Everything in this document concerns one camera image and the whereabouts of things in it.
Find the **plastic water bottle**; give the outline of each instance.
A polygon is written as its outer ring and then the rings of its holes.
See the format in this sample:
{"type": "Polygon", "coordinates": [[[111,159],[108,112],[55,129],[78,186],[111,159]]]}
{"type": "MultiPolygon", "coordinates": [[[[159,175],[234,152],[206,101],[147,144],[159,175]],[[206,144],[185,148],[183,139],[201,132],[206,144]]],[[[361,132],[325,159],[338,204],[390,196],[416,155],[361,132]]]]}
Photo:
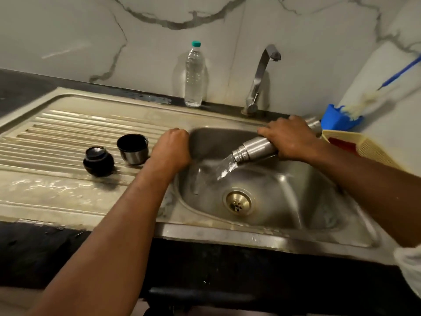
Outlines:
{"type": "Polygon", "coordinates": [[[193,41],[192,46],[186,61],[184,102],[187,106],[199,107],[203,99],[205,58],[200,51],[199,41],[193,41]]]}

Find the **black countertop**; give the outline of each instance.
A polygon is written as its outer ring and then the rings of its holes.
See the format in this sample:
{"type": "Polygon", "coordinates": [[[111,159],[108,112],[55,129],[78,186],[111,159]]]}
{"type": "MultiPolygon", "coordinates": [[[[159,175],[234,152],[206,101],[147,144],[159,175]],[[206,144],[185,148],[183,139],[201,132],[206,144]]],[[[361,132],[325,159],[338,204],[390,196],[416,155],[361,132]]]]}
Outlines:
{"type": "MultiPolygon", "coordinates": [[[[0,115],[61,86],[183,106],[180,98],[0,69],[0,115]]],[[[204,103],[239,116],[241,108],[204,103]]],[[[260,112],[259,119],[280,115],[260,112]]],[[[90,232],[0,222],[0,286],[42,289],[90,232]]],[[[213,305],[281,315],[419,315],[396,266],[217,244],[154,239],[140,293],[150,303],[213,305]]]]}

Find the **faucet spout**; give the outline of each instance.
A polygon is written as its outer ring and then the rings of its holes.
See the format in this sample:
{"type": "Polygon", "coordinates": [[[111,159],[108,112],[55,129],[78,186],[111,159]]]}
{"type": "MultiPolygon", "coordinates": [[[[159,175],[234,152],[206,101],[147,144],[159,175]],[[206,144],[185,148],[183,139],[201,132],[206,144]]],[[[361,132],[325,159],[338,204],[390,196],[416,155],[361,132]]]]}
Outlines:
{"type": "Polygon", "coordinates": [[[257,112],[257,98],[259,97],[259,88],[263,79],[264,72],[269,60],[275,62],[281,59],[281,53],[273,45],[269,44],[262,53],[259,64],[257,66],[256,74],[254,76],[253,84],[251,85],[250,92],[245,100],[245,108],[241,111],[244,115],[253,116],[257,112]]]}

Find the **sink drain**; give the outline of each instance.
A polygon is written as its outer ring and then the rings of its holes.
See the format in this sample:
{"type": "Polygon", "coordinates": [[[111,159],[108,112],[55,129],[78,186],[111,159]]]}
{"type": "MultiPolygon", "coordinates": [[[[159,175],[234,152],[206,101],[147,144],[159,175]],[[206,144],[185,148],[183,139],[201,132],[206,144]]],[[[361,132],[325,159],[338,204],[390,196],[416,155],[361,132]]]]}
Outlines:
{"type": "Polygon", "coordinates": [[[236,215],[249,215],[252,211],[250,197],[242,191],[231,191],[225,196],[225,205],[236,215]]]}

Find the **yellow plastic basket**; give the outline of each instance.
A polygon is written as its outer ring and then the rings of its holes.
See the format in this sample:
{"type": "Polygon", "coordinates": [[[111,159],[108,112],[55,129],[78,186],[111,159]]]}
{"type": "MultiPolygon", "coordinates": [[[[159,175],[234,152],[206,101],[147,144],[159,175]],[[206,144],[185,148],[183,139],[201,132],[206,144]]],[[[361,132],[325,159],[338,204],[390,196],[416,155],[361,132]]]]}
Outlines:
{"type": "Polygon", "coordinates": [[[362,157],[404,171],[402,166],[396,163],[380,146],[361,133],[323,130],[322,138],[324,140],[329,142],[328,139],[331,137],[354,143],[356,145],[357,153],[362,157]]]}

